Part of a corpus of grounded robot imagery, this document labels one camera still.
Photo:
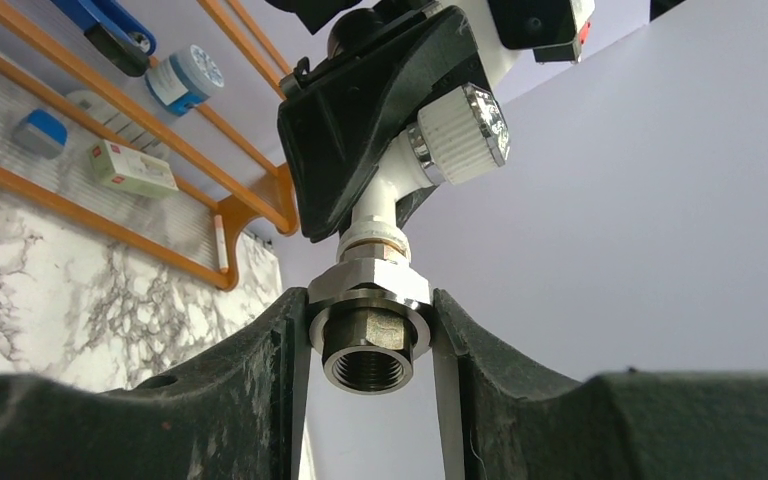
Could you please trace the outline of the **blue white eraser block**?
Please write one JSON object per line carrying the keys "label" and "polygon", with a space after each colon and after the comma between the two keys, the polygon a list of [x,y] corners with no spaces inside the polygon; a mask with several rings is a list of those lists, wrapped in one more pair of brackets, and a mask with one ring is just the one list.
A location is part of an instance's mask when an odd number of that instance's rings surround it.
{"label": "blue white eraser block", "polygon": [[52,114],[42,109],[34,109],[14,127],[11,139],[33,154],[54,159],[65,150],[68,130]]}

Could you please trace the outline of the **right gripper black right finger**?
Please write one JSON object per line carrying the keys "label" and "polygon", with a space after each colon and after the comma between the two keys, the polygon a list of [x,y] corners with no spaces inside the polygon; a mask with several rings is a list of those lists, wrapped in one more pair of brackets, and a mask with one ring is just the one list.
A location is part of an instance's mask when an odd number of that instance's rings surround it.
{"label": "right gripper black right finger", "polygon": [[448,479],[768,479],[768,372],[627,369],[579,382],[434,293]]}

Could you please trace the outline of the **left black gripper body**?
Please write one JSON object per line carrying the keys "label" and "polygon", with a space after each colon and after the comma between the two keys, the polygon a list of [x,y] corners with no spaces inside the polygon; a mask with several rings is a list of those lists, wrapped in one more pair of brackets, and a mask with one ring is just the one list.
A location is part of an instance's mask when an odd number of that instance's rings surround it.
{"label": "left black gripper body", "polygon": [[306,87],[310,74],[318,77],[333,70],[342,60],[362,58],[381,48],[398,34],[441,12],[439,1],[379,1],[360,8],[356,1],[272,1],[270,5],[294,14],[310,33],[316,33],[330,20],[326,59],[313,68],[307,57],[279,82],[281,87]]}

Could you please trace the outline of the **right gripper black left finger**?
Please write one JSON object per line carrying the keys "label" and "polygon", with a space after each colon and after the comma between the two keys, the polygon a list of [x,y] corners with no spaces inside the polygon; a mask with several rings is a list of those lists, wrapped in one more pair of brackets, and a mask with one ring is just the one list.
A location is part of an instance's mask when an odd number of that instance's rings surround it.
{"label": "right gripper black left finger", "polygon": [[295,479],[311,347],[307,293],[132,389],[0,375],[0,479]]}

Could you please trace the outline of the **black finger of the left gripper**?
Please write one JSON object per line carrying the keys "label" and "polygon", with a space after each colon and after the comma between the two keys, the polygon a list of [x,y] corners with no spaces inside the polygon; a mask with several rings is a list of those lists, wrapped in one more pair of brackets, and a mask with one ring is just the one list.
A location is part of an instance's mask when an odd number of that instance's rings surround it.
{"label": "black finger of the left gripper", "polygon": [[445,7],[362,58],[342,62],[280,104],[277,128],[313,243],[347,228],[390,142],[453,89],[489,88],[464,13]]}
{"label": "black finger of the left gripper", "polygon": [[410,217],[419,207],[437,190],[437,186],[431,186],[416,190],[407,194],[396,202],[396,224],[403,229]]}

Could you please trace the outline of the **silver hex nut fitting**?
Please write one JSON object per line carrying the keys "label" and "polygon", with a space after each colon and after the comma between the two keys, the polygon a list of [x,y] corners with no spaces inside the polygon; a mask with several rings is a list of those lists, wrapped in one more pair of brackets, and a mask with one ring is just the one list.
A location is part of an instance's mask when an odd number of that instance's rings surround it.
{"label": "silver hex nut fitting", "polygon": [[433,300],[406,254],[383,242],[353,245],[307,294],[310,341],[332,384],[383,395],[410,382],[415,360],[430,350]]}

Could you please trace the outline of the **white plastic water faucet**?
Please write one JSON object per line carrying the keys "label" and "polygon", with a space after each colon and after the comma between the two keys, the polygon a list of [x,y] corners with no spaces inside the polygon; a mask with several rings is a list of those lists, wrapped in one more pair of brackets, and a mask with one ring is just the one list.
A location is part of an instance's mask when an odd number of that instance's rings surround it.
{"label": "white plastic water faucet", "polygon": [[421,189],[463,184],[501,168],[509,151],[508,125],[490,91],[466,83],[425,105],[380,158],[340,236],[338,258],[376,243],[410,259],[409,240],[397,225],[397,203]]}

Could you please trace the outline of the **white green small box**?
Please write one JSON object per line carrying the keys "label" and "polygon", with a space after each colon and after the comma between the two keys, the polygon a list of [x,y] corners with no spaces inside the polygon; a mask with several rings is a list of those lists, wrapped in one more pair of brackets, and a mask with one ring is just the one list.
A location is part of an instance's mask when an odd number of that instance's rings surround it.
{"label": "white green small box", "polygon": [[169,164],[142,151],[101,140],[86,155],[96,182],[103,187],[154,199],[179,191]]}

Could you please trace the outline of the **white pen with red tip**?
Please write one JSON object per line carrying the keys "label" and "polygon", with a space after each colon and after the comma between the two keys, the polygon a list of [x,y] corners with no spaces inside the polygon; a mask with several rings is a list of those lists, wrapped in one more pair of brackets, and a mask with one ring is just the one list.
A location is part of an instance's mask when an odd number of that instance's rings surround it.
{"label": "white pen with red tip", "polygon": [[223,216],[221,214],[215,214],[213,216],[213,223],[214,223],[214,230],[215,230],[217,262],[218,262],[219,271],[222,274],[227,274],[229,272],[230,266],[229,266],[227,239],[225,234]]}

